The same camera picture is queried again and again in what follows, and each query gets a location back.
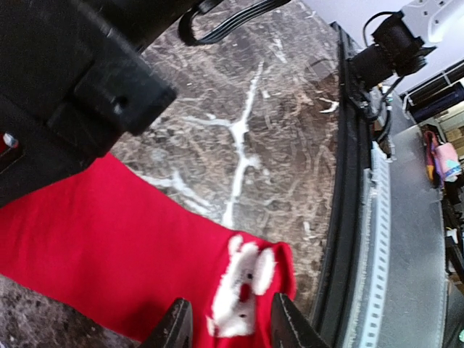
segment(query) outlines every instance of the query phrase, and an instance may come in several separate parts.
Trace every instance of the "pink object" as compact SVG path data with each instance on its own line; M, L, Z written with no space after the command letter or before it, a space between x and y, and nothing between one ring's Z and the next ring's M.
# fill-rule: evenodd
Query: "pink object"
M435 149L434 157L442 180L456 181L462 169L455 147L451 143L440 145Z

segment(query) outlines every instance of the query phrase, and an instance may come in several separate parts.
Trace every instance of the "sock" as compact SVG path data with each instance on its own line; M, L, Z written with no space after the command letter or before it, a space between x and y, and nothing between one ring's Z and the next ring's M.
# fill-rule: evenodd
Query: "sock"
M3 136L4 134L0 132L0 154L7 149L7 145L5 144L3 140Z
M295 296L287 244L188 212L113 156L0 209L0 273L143 341L177 298L194 347L271 347L273 295Z

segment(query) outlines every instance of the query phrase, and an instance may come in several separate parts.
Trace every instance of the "brown marble surface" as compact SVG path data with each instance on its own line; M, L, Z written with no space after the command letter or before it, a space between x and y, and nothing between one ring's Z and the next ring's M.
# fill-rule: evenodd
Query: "brown marble surface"
M211 18L220 22L246 5L230 0ZM149 131L124 137L113 153L187 209L290 243L296 304L308 314L336 166L335 33L293 1L215 46L185 47L173 28L145 59L179 98ZM0 297L0 348L135 347L4 278Z

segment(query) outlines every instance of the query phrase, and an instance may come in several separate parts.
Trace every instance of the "bear face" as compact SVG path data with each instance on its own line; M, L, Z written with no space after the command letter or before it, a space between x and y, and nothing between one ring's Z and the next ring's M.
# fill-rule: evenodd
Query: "bear face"
M208 332L216 337L248 336L254 333L257 296L272 283L276 266L272 249L260 251L255 243L243 243L240 235L228 244L229 264L212 303Z

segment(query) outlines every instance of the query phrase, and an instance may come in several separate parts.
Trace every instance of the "black wire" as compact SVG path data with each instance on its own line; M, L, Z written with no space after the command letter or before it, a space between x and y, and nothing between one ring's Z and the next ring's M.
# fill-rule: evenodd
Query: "black wire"
M380 134L376 137L374 137L374 141L377 141L378 143L381 143L382 141L385 140L385 138L390 134L390 130L392 129L392 111L391 108L389 107L390 104L387 101L387 98L389 95L393 92L393 90L403 81L405 77L402 76L401 78L398 78L393 85L389 88L389 90L382 96L382 99L380 100L380 105L378 107L378 111L376 114L376 120L380 117L384 106L386 107L386 117L385 117L385 125L382 128L382 131Z
M179 22L178 33L181 40L188 46L213 45L223 40L232 31L243 25L244 23L265 14L266 12L277 9L290 0L264 0L257 4L251 5L246 9L241 10L232 17L229 17L224 22L220 23L216 28L209 32L203 38L195 38L192 26L193 20L198 13L197 9L191 9Z
M384 12L379 12L378 14L375 14L373 15L365 24L364 24L364 28L362 29L362 37L364 38L364 44L366 47L369 47L368 45L368 38L365 34L366 32L366 29L368 28L368 25L372 23L373 20L379 18L379 17L382 17L382 16L389 16L389 15L393 15L394 12L390 12L390 11L384 11Z

